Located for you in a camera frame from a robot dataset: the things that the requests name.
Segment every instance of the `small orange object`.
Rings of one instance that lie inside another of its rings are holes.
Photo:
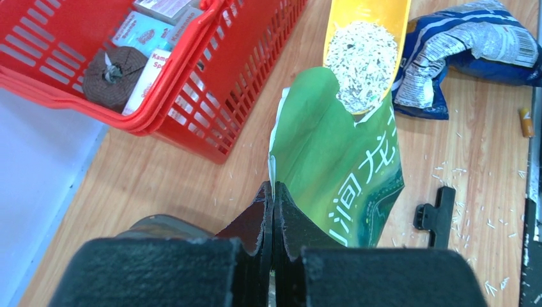
[[[532,124],[530,109],[526,107],[520,109],[520,120],[522,121],[523,136],[525,138],[532,138],[534,136],[534,126]]]

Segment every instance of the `blue plastic bag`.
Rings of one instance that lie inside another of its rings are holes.
[[[496,0],[463,4],[408,23],[392,86],[400,113],[447,120],[440,83],[447,67],[511,85],[542,85],[542,48]]]

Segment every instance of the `light blue box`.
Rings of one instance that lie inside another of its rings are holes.
[[[166,36],[173,26],[139,12],[132,12],[112,39],[115,46],[134,47],[149,57],[154,49],[173,50]]]

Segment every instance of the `barcode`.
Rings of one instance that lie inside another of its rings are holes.
[[[538,57],[538,45],[526,29],[512,28],[518,38],[518,57],[516,61],[534,65]]]

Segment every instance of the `white box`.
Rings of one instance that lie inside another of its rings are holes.
[[[130,115],[139,109],[143,99],[145,99],[145,96],[147,96],[152,84],[154,84],[156,81],[156,78],[160,74],[160,71],[162,71],[162,68],[166,64],[166,61],[170,55],[171,52],[160,49],[155,49],[151,53],[151,56],[143,69],[143,73],[141,73],[141,77],[139,77],[139,80],[135,84],[134,91],[130,95],[128,102],[124,107],[122,115]]]
[[[134,6],[141,13],[175,25],[186,8],[199,6],[199,0],[135,0]]]
[[[191,6],[187,7],[186,10],[179,16],[177,25],[173,28],[173,30],[168,32],[166,36],[167,42],[172,46],[175,46],[179,42],[179,39],[183,33],[186,31],[188,25],[202,13],[203,11],[198,10],[197,8],[193,8]]]

